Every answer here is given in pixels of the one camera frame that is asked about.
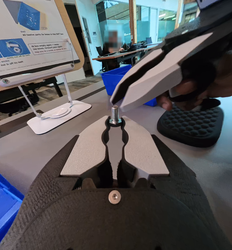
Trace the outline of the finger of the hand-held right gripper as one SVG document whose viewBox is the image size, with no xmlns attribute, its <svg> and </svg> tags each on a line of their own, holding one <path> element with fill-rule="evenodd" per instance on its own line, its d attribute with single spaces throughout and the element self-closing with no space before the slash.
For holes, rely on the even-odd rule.
<svg viewBox="0 0 232 250">
<path fill-rule="evenodd" d="M 111 96 L 110 102 L 112 105 L 123 99 L 128 88 L 141 77 L 143 77 L 150 69 L 158 65 L 165 57 L 165 52 L 162 49 L 152 50 L 146 54 L 138 63 L 136 63 L 119 81 Z"/>
<path fill-rule="evenodd" d="M 211 35 L 198 36 L 172 49 L 158 65 L 129 86 L 120 110 L 137 108 L 178 85 L 183 78 L 179 63 Z"/>
</svg>

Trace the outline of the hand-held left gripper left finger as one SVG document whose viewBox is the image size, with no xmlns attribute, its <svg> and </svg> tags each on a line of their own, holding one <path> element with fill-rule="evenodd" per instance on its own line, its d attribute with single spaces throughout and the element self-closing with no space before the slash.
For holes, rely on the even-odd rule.
<svg viewBox="0 0 232 250">
<path fill-rule="evenodd" d="M 108 158 L 109 116 L 104 116 L 85 128 L 60 173 L 65 177 L 96 175 L 96 168 Z"/>
</svg>

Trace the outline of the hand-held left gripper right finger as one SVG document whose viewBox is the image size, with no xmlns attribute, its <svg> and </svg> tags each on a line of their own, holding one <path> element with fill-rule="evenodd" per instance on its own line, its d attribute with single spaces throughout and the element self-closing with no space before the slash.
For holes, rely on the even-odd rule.
<svg viewBox="0 0 232 250">
<path fill-rule="evenodd" d="M 169 176 L 170 172 L 152 135 L 137 122 L 122 116 L 122 168 L 130 183 L 138 179 Z"/>
</svg>

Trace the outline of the blue plastic bin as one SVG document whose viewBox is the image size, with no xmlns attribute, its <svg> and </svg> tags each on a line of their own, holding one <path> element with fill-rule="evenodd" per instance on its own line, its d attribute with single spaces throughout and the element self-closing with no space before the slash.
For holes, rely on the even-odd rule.
<svg viewBox="0 0 232 250">
<path fill-rule="evenodd" d="M 103 83 L 105 85 L 105 89 L 108 95 L 110 96 L 113 95 L 113 92 L 116 86 L 131 68 L 132 66 L 128 64 L 126 66 L 122 66 L 117 69 L 113 69 L 105 73 L 101 73 L 101 77 L 102 77 L 102 80 L 103 80 Z M 123 94 L 126 93 L 128 87 L 131 84 L 132 84 L 131 81 L 130 82 L 127 81 L 126 85 L 123 85 Z M 151 107 L 157 106 L 156 98 L 149 100 L 148 102 L 145 103 L 145 105 L 148 105 Z"/>
<path fill-rule="evenodd" d="M 11 227 L 24 195 L 0 174 L 0 242 Z"/>
</svg>

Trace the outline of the short silver bolt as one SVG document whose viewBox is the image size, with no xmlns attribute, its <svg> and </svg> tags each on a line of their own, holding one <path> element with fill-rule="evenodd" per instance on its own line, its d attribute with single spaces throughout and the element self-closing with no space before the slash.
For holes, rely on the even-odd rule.
<svg viewBox="0 0 232 250">
<path fill-rule="evenodd" d="M 119 107 L 114 105 L 111 108 L 111 117 L 109 119 L 110 127 L 121 127 L 123 124 L 122 119 L 119 117 Z"/>
</svg>

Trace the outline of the person's right hand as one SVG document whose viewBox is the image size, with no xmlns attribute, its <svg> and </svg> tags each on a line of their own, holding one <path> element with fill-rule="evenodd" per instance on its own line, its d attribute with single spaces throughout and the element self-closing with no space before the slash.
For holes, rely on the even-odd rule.
<svg viewBox="0 0 232 250">
<path fill-rule="evenodd" d="M 192 80 L 183 80 L 175 86 L 178 95 L 186 95 L 195 91 L 196 84 Z M 201 105 L 206 98 L 226 98 L 232 96 L 232 50 L 226 52 L 217 64 L 217 76 L 207 90 L 197 95 L 193 100 L 177 102 L 176 106 L 182 110 L 189 111 Z M 173 103 L 168 98 L 168 92 L 156 97 L 157 105 L 166 111 L 173 108 Z"/>
</svg>

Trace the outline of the wooden office desk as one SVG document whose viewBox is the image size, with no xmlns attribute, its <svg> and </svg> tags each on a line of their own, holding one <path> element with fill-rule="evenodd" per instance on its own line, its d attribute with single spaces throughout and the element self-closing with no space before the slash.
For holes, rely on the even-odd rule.
<svg viewBox="0 0 232 250">
<path fill-rule="evenodd" d="M 102 62 L 105 68 L 105 72 L 109 71 L 108 69 L 108 62 L 110 60 L 114 60 L 117 63 L 131 59 L 131 65 L 133 66 L 135 64 L 135 60 L 133 58 L 140 56 L 142 53 L 144 52 L 148 52 L 153 48 L 156 48 L 158 45 L 160 45 L 160 43 L 154 43 L 154 44 L 150 44 L 147 45 L 146 48 L 139 48 L 136 49 L 134 51 L 130 51 L 130 52 L 115 52 L 114 54 L 110 54 L 107 56 L 102 56 L 102 57 L 97 57 L 97 58 L 93 58 L 93 61 L 99 61 Z"/>
</svg>

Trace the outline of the white document stand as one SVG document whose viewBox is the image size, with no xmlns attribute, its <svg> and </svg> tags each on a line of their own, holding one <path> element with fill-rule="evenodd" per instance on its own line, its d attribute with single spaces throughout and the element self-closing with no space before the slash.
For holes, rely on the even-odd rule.
<svg viewBox="0 0 232 250">
<path fill-rule="evenodd" d="M 77 117 L 78 115 L 88 111 L 92 108 L 91 104 L 87 104 L 81 101 L 74 101 L 72 100 L 69 86 L 67 83 L 67 79 L 65 76 L 65 72 L 74 69 L 74 53 L 73 53 L 73 45 L 71 40 L 67 38 L 65 42 L 68 43 L 68 46 L 71 49 L 73 63 L 65 64 L 62 66 L 54 67 L 49 70 L 38 71 L 36 73 L 26 73 L 20 74 L 17 76 L 12 76 L 8 78 L 1 78 L 0 77 L 0 86 L 1 87 L 9 87 L 9 86 L 17 86 L 21 93 L 23 94 L 24 98 L 26 99 L 27 103 L 30 105 L 31 109 L 33 110 L 36 117 L 27 121 L 27 125 L 33 130 L 33 132 L 37 135 L 45 134 L 54 128 L 62 125 L 63 123 L 69 121 L 70 119 Z M 33 82 L 34 80 L 44 79 L 51 75 L 60 75 L 63 77 L 64 85 L 68 95 L 68 102 L 58 106 L 52 110 L 49 110 L 43 114 L 39 114 L 35 108 L 33 107 L 31 101 L 25 94 L 24 90 L 22 89 L 22 85 L 26 82 Z"/>
</svg>

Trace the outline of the black office chair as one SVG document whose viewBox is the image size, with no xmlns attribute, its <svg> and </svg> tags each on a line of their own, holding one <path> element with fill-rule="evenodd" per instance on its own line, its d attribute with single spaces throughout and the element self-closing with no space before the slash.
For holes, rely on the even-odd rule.
<svg viewBox="0 0 232 250">
<path fill-rule="evenodd" d="M 96 50 L 98 52 L 98 58 L 102 57 L 103 56 L 102 48 L 99 46 L 99 47 L 96 47 Z M 104 62 L 101 61 L 101 63 L 102 63 L 102 72 L 106 72 L 106 66 L 105 66 Z"/>
</svg>

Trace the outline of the black honeycomb wrist pad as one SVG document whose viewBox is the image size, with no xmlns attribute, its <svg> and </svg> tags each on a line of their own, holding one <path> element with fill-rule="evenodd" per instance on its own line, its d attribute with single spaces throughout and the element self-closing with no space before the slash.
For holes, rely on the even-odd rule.
<svg viewBox="0 0 232 250">
<path fill-rule="evenodd" d="M 207 148 L 218 141 L 224 120 L 220 107 L 205 111 L 183 111 L 173 105 L 157 122 L 158 132 L 185 145 Z"/>
</svg>

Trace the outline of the instruction sign board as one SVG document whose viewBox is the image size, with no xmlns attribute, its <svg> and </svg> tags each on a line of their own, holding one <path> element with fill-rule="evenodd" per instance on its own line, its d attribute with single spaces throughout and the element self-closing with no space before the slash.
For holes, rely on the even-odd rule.
<svg viewBox="0 0 232 250">
<path fill-rule="evenodd" d="M 83 65 L 84 65 L 84 55 L 83 55 L 83 51 L 81 49 L 81 46 L 79 44 L 79 41 L 77 39 L 77 36 L 76 36 L 76 33 L 73 29 L 73 26 L 72 26 L 72 23 L 69 19 L 69 16 L 68 16 L 68 13 L 66 11 L 66 8 L 64 6 L 64 3 L 62 0 L 55 0 L 55 4 L 58 8 L 58 11 L 61 15 L 61 18 L 63 20 L 63 23 L 65 25 L 65 28 L 67 30 L 67 33 L 68 33 L 68 36 L 70 38 L 70 41 L 73 45 L 73 48 L 74 50 L 76 51 L 77 53 L 77 56 L 80 60 L 79 63 L 75 63 L 74 64 L 74 68 L 71 69 L 71 70 L 68 70 L 68 71 L 64 71 L 63 73 L 69 73 L 69 72 L 73 72 L 73 71 L 76 71 L 76 70 L 79 70 L 81 68 L 83 68 Z"/>
</svg>

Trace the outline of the printed instruction sheet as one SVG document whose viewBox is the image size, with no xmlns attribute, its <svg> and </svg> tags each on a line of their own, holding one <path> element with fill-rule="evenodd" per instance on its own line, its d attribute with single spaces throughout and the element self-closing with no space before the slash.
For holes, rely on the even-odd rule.
<svg viewBox="0 0 232 250">
<path fill-rule="evenodd" d="M 0 0 L 0 77 L 73 63 L 67 38 L 54 0 Z"/>
</svg>

